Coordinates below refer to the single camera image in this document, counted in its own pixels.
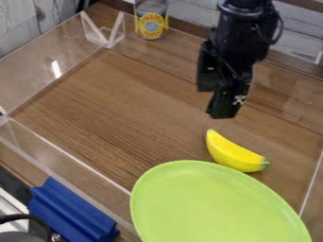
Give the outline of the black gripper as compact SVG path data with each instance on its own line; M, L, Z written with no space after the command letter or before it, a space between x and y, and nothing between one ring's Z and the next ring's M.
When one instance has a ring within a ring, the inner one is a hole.
M275 44L278 12L272 3L218 3L219 25L202 43L196 64L196 88L214 92L207 113L234 118L246 101L252 66ZM227 77L234 71L239 77Z

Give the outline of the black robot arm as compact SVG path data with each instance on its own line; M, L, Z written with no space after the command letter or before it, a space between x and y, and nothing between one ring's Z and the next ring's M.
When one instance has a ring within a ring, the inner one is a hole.
M196 88L212 92L207 113L234 118L251 88L254 64L266 58L283 22L271 0L219 0L219 25L202 43Z

